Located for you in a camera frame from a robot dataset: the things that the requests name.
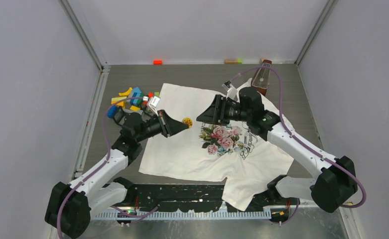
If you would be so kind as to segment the white floral t-shirt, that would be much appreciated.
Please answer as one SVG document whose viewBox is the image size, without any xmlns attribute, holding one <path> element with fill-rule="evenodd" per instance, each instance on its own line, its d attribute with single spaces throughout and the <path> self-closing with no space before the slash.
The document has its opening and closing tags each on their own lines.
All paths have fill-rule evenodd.
<svg viewBox="0 0 389 239">
<path fill-rule="evenodd" d="M 193 121 L 176 135 L 148 139 L 139 171 L 182 180 L 224 181 L 222 199 L 244 211 L 254 195 L 286 174 L 292 163 L 291 156 L 252 134 L 244 122 L 220 126 Z"/>
</svg>

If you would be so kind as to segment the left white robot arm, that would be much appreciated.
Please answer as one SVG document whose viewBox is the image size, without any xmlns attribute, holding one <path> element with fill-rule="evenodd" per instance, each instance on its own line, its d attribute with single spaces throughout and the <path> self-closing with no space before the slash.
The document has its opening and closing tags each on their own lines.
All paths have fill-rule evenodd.
<svg viewBox="0 0 389 239">
<path fill-rule="evenodd" d="M 136 193 L 125 183 L 108 181 L 128 167 L 141 153 L 141 141 L 156 135 L 174 136 L 189 125 L 171 118 L 164 110 L 143 120 L 138 113 L 124 117 L 120 136 L 92 168 L 69 183 L 58 182 L 51 191 L 45 221 L 57 229 L 60 239 L 80 237 L 92 217 L 110 206 L 130 206 Z"/>
</svg>

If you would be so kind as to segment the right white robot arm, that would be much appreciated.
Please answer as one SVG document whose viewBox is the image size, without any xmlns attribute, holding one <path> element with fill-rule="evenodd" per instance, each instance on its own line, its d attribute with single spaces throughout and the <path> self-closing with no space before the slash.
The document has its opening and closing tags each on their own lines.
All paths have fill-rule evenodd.
<svg viewBox="0 0 389 239">
<path fill-rule="evenodd" d="M 361 187 L 353 161 L 346 156 L 337 158 L 307 141 L 289 128 L 281 115 L 265 109 L 261 97 L 253 87 L 239 91 L 239 102 L 216 95 L 196 120 L 222 126 L 244 122 L 254 135 L 286 152 L 310 173 L 312 179 L 280 175 L 268 183 L 267 197 L 273 204 L 298 198 L 312 200 L 328 213 L 345 207 Z"/>
</svg>

